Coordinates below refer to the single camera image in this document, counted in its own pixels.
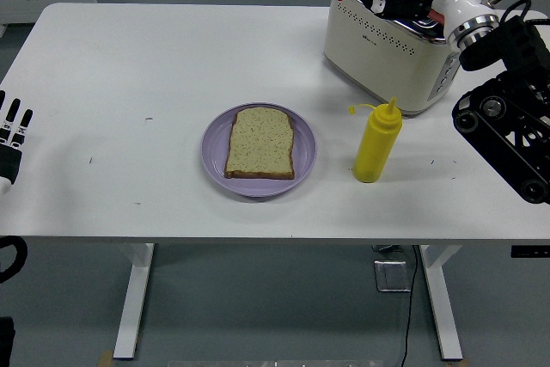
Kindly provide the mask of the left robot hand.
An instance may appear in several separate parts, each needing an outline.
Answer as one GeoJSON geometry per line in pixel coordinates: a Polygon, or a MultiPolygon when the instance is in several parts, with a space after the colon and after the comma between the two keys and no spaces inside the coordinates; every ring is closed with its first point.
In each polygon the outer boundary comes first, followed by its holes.
{"type": "Polygon", "coordinates": [[[34,112],[27,108],[18,124],[15,123],[20,112],[21,100],[15,98],[9,104],[7,113],[1,118],[1,196],[15,184],[19,174],[22,150],[27,129],[34,112]]]}

